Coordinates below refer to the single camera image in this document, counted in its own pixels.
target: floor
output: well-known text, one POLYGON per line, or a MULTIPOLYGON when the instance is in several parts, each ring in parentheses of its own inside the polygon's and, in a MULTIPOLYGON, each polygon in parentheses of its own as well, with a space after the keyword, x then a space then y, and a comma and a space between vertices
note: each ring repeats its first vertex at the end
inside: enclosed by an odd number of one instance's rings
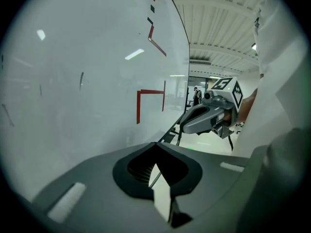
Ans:
MULTIPOLYGON (((231 140, 233 146, 238 139, 238 134, 236 134, 237 130, 240 130, 239 127, 231 127, 231 130, 234 133, 231 135, 231 140)), ((176 125, 175 131, 179 132, 179 125, 176 125)), ((176 145, 177 143, 177 135, 173 138, 171 144, 176 145)), ((197 134, 182 134, 182 138, 179 146, 188 148, 194 151, 201 151, 206 153, 215 153, 222 155, 230 155, 231 154, 231 146, 228 138, 221 139, 213 132, 204 133, 202 135, 197 134)), ((149 186, 153 183, 153 181, 157 178, 160 173, 157 165, 154 166, 152 170, 149 186)), ((162 215, 163 219, 167 222, 170 216, 170 204, 171 204, 171 196, 170 196, 170 186, 165 181, 164 177, 160 175, 156 183, 152 187, 154 191, 155 202, 154 205, 158 212, 162 215)))
MULTIPOLYGON (((176 130, 179 132, 179 125, 176 125, 176 130)), ((239 127, 233 126, 230 128, 234 133, 231 135, 231 141, 233 146, 235 145, 238 134, 236 134, 237 130, 240 130, 239 127)), ((175 136, 171 142, 171 144, 176 145, 177 136, 175 136)), ((222 155, 230 155, 231 154, 231 146, 228 138, 221 139, 215 133, 204 133, 201 135, 197 134, 182 134, 179 146, 188 148, 191 150, 206 152, 206 153, 215 153, 222 155)))

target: person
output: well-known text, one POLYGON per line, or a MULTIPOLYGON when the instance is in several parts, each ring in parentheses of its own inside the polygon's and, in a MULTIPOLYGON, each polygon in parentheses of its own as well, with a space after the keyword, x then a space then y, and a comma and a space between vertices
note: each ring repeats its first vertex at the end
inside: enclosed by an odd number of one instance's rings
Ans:
POLYGON ((198 93, 196 94, 196 96, 199 99, 199 103, 202 103, 202 91, 201 90, 198 90, 198 93))
MULTIPOLYGON (((261 42, 263 40, 259 40, 258 35, 259 35, 259 31, 263 28, 263 26, 266 26, 266 24, 268 24, 269 19, 271 19, 271 17, 273 16, 273 11, 276 10, 275 7, 277 7, 277 4, 271 3, 271 0, 260 0, 259 12, 257 13, 256 20, 254 22, 253 31, 254 31, 255 43, 257 46, 256 52, 259 56, 260 79, 263 78, 264 73, 267 70, 266 67, 268 65, 264 65, 264 63, 262 61, 262 58, 264 58, 267 55, 266 54, 267 50, 261 48, 261 45, 262 45, 261 42), (267 12, 268 11, 267 8, 263 9, 263 7, 267 7, 267 6, 270 6, 270 8, 269 8, 270 12, 269 13, 267 12)), ((261 38, 262 39, 265 38, 265 40, 266 40, 266 37, 267 37, 267 32, 263 31, 261 38)), ((247 116, 248 116, 248 114, 249 114, 249 112, 253 106, 253 103, 255 101, 256 95, 257 95, 257 89, 255 89, 255 91, 252 93, 251 96, 249 96, 246 99, 243 99, 242 104, 241 104, 241 108, 240 108, 240 112, 238 115, 237 123, 244 123, 246 121, 247 116)), ((225 112, 224 121, 231 121, 231 112, 230 111, 225 112)))
POLYGON ((198 105, 200 102, 199 102, 199 97, 197 96, 198 95, 198 88, 197 87, 195 87, 194 88, 194 95, 193 95, 193 104, 192 104, 192 106, 196 106, 196 105, 198 105))

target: black cable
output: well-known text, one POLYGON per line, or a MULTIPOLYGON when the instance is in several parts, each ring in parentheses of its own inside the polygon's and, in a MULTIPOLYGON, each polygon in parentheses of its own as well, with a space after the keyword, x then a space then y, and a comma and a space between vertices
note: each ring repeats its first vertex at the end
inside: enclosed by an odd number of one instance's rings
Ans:
POLYGON ((178 139, 177 139, 177 143, 176 143, 177 146, 179 146, 180 139, 181 139, 181 134, 182 134, 182 132, 181 132, 181 130, 179 129, 178 139))
POLYGON ((231 146, 231 151, 233 151, 233 144, 232 144, 232 141, 231 141, 231 137, 228 136, 228 139, 229 139, 229 143, 230 143, 230 146, 231 146))

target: white wall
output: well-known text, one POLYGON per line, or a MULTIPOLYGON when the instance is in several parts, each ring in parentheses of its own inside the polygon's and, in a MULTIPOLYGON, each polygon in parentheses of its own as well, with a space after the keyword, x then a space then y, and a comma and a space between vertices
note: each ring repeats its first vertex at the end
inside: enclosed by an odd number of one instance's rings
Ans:
POLYGON ((243 92, 243 97, 249 97, 258 88, 260 74, 259 70, 238 76, 238 82, 243 92))
POLYGON ((189 43, 172 0, 29 0, 0 55, 1 160, 28 200, 85 159, 158 141, 184 112, 189 43), (143 94, 137 123, 138 91, 164 81, 164 110, 143 94))

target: black vent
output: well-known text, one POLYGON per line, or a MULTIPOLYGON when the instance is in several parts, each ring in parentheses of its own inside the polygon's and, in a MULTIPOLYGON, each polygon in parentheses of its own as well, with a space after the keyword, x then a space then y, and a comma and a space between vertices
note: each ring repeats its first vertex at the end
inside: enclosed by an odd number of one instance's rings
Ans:
POLYGON ((197 116, 200 116, 206 112, 209 112, 208 107, 200 107, 192 112, 192 114, 187 118, 187 121, 190 121, 192 119, 195 119, 197 116))
POLYGON ((190 60, 190 64, 198 64, 198 65, 212 65, 212 62, 206 60, 190 60))
POLYGON ((133 159, 127 169, 133 178, 148 186, 155 164, 169 186, 181 181, 188 174, 188 167, 185 163, 157 146, 133 159))
POLYGON ((129 164, 128 171, 136 180, 149 186, 150 175, 154 166, 154 164, 148 165, 144 163, 141 163, 139 166, 129 164))

